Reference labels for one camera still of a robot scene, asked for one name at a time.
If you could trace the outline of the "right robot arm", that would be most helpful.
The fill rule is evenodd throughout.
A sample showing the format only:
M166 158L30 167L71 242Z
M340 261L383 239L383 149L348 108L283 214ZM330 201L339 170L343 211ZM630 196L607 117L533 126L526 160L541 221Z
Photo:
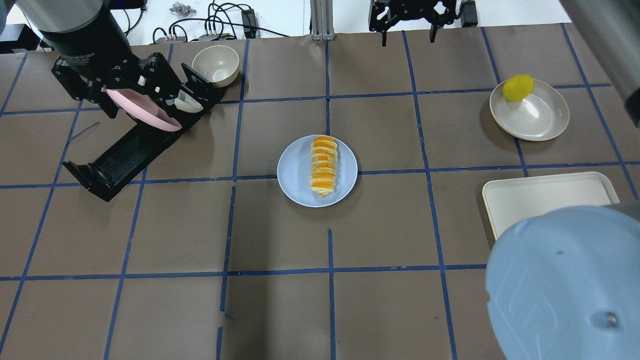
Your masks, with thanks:
M400 21L436 29L460 15L438 0L371 0L386 45ZM639 1L560 0L639 128ZM571 206L523 219L494 244L487 311L508 360L639 359L639 200Z

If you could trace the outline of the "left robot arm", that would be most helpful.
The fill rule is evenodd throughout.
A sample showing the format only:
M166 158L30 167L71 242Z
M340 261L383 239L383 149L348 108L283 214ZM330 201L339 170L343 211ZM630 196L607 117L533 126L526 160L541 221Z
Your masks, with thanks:
M108 91L131 91L182 121L210 111L222 93L187 64L186 81L159 52L139 58L102 0L18 0L16 6L58 53L52 73L74 100L97 104L113 119ZM194 100L195 112L178 108Z

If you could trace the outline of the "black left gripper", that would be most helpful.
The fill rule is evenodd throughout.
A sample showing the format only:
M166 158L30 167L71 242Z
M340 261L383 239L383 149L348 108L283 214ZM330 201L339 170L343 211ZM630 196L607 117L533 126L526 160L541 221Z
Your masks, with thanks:
M103 74L82 75L62 56L55 60L51 73L74 100L96 104L109 118L118 114L118 105L106 93L128 90L160 105L174 100L184 91L204 109L212 109L221 101L221 91L186 63L181 63L186 82L181 82L166 57L154 52L146 58L131 57L115 64Z

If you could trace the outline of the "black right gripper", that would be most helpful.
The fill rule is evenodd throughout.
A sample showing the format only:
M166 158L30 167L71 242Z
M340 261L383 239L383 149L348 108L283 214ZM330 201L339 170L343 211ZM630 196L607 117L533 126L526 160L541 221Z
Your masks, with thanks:
M437 32L458 19L456 0L372 0L369 9L369 30L381 34L382 47L387 46L387 32L399 22L424 19L430 23L429 41L434 43Z

